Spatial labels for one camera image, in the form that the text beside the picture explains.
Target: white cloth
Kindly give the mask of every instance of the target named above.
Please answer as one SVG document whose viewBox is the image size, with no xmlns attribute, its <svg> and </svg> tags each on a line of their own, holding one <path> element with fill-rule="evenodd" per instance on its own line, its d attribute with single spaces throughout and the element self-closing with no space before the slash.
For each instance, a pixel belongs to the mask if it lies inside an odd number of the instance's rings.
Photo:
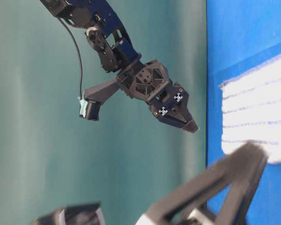
<svg viewBox="0 0 281 225">
<path fill-rule="evenodd" d="M 222 149 L 261 145 L 269 163 L 281 163 L 281 54 L 221 85 Z"/>
</svg>

